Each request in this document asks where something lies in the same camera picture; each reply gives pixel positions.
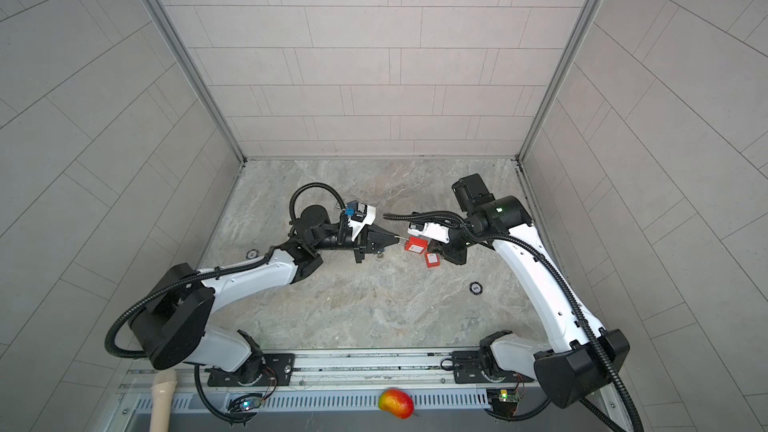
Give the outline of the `red padlock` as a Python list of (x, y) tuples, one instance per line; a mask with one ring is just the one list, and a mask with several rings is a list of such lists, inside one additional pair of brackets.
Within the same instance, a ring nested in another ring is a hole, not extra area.
[(424, 257), (428, 268), (435, 268), (441, 265), (440, 256), (437, 253), (427, 252)]
[(422, 254), (428, 249), (429, 242), (423, 238), (410, 236), (404, 245), (404, 250), (416, 254)]

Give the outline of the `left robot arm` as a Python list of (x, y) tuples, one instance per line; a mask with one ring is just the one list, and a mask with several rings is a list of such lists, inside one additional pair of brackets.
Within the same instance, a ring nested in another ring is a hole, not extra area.
[(375, 208), (354, 202), (330, 221), (327, 210), (311, 205), (292, 221), (289, 239), (263, 257), (235, 264), (237, 270), (195, 280), (143, 305), (128, 325), (158, 370), (180, 363), (237, 372), (256, 361), (260, 349), (242, 331), (208, 323), (212, 313), (251, 295), (308, 278), (323, 260), (322, 250), (348, 250), (360, 263), (398, 243), (398, 236), (373, 223)]

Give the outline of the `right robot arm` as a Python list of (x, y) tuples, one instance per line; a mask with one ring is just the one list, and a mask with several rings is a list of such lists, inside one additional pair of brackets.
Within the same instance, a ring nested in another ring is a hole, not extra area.
[(533, 378), (560, 408), (612, 385), (626, 411), (632, 411), (634, 404), (619, 375), (630, 350), (628, 340), (618, 329), (605, 329), (578, 298), (522, 203), (514, 196), (495, 198), (477, 174), (458, 180), (452, 190), (466, 216), (451, 236), (451, 248), (464, 258), (473, 244), (491, 246), (522, 285), (546, 334), (543, 342), (511, 331), (486, 337), (480, 343), (485, 373)]

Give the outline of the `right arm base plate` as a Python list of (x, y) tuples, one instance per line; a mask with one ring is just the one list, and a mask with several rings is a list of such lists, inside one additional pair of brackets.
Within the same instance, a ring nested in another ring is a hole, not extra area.
[(534, 379), (514, 371), (499, 369), (492, 357), (479, 349), (453, 351), (439, 367), (450, 372), (457, 384), (532, 383)]

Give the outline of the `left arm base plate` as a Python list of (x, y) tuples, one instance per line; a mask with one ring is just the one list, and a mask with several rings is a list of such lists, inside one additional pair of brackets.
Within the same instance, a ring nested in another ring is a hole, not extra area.
[(211, 368), (207, 379), (209, 387), (282, 387), (290, 384), (296, 355), (267, 353), (248, 359), (237, 371), (226, 372)]

